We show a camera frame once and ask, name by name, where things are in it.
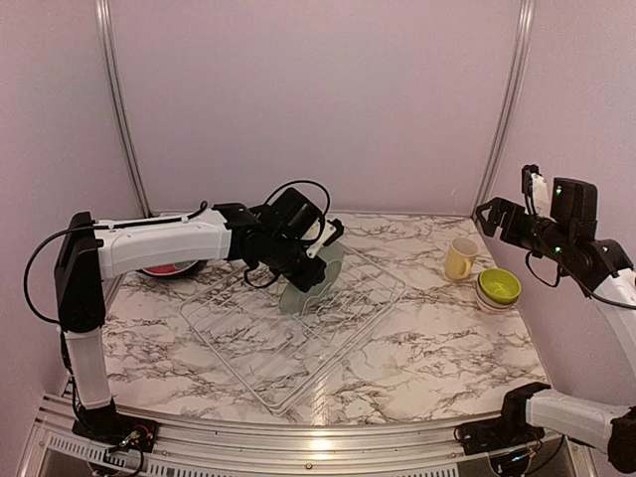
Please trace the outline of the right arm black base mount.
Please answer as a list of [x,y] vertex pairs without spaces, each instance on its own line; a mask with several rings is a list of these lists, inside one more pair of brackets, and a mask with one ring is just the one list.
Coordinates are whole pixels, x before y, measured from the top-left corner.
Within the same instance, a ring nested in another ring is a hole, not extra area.
[[545,431],[527,423],[526,404],[536,393],[550,388],[550,385],[534,382],[508,391],[499,416],[458,425],[454,429],[455,440],[466,455],[539,442]]

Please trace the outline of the black round plate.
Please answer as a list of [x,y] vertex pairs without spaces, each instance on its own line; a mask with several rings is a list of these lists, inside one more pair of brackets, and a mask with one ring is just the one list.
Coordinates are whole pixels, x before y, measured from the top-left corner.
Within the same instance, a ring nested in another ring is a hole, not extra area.
[[150,269],[140,269],[138,270],[138,273],[156,279],[176,280],[196,276],[205,268],[205,266],[206,265],[203,262],[196,262],[194,265],[183,269],[177,269],[169,266],[169,271],[151,271]]

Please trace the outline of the red patterned white bowl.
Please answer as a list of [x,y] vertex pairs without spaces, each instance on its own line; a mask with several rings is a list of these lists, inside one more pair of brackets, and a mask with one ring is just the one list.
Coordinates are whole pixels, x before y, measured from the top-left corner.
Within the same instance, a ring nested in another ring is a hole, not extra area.
[[512,310],[514,308],[514,304],[512,305],[502,305],[502,304],[498,304],[496,302],[493,302],[492,300],[488,299],[486,296],[483,296],[480,293],[480,290],[477,289],[475,292],[475,296],[476,296],[476,303],[478,305],[478,307],[487,314],[503,314],[508,312],[509,310]]

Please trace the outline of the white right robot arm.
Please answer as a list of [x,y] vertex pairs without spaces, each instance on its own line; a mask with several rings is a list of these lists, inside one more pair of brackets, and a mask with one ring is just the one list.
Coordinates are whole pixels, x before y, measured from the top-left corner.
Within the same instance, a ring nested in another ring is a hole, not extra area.
[[[556,263],[594,300],[628,362],[635,362],[635,266],[614,239],[596,238],[597,188],[568,178],[550,187],[530,167],[522,173],[524,202],[494,198],[475,209],[482,232]],[[504,446],[542,429],[602,451],[614,469],[635,470],[635,408],[571,397],[543,383],[506,393],[489,434]]]

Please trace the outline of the teal patterned plate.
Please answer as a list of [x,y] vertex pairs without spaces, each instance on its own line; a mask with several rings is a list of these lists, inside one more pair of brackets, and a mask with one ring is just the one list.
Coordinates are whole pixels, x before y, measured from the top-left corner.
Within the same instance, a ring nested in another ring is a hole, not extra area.
[[206,267],[207,263],[206,260],[181,261],[142,268],[139,273],[158,279],[180,279],[196,275]]

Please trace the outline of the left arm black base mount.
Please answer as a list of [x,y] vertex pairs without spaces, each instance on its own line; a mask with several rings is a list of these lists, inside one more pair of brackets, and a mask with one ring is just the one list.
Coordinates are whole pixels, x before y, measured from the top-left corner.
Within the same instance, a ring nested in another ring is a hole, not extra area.
[[134,444],[143,452],[151,452],[154,448],[158,423],[152,419],[118,412],[113,400],[110,404],[95,409],[86,409],[81,404],[75,404],[74,410],[76,420],[73,433],[75,435],[116,446],[132,433],[138,433],[137,437],[131,438],[123,447],[130,448]]

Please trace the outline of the grey floral plate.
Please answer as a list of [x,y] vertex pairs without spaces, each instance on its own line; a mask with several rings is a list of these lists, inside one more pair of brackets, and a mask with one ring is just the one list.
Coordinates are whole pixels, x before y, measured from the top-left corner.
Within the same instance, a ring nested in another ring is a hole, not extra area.
[[325,264],[324,279],[309,291],[302,292],[293,284],[285,285],[279,300],[279,311],[286,315],[303,315],[323,299],[338,279],[343,267],[345,248],[338,242],[322,247],[317,254]]

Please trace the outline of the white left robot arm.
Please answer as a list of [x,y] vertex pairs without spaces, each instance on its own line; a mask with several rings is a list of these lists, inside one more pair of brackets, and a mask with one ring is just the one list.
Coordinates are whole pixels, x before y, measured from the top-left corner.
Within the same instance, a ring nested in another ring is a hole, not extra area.
[[102,345],[107,305],[102,285],[131,273],[158,282],[189,279],[212,261],[264,266],[300,292],[325,283],[322,249],[343,233],[339,221],[293,185],[276,199],[249,207],[202,203],[188,214],[141,220],[96,220],[77,213],[63,231],[54,267],[57,312],[85,423],[105,442],[124,435],[125,420],[110,408]]

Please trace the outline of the lime green bowl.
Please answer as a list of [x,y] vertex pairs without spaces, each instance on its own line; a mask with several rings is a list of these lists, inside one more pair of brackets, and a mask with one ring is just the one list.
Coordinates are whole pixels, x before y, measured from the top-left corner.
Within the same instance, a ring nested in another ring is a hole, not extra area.
[[503,268],[489,268],[478,276],[479,288],[485,295],[501,305],[514,304],[522,293],[520,280]]

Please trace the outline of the yellow ceramic mug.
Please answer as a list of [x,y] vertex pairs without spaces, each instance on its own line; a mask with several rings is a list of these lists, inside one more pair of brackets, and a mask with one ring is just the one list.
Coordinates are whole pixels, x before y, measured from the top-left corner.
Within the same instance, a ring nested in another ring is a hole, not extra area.
[[477,244],[469,238],[455,238],[449,246],[445,260],[445,275],[451,281],[469,277],[478,254]]

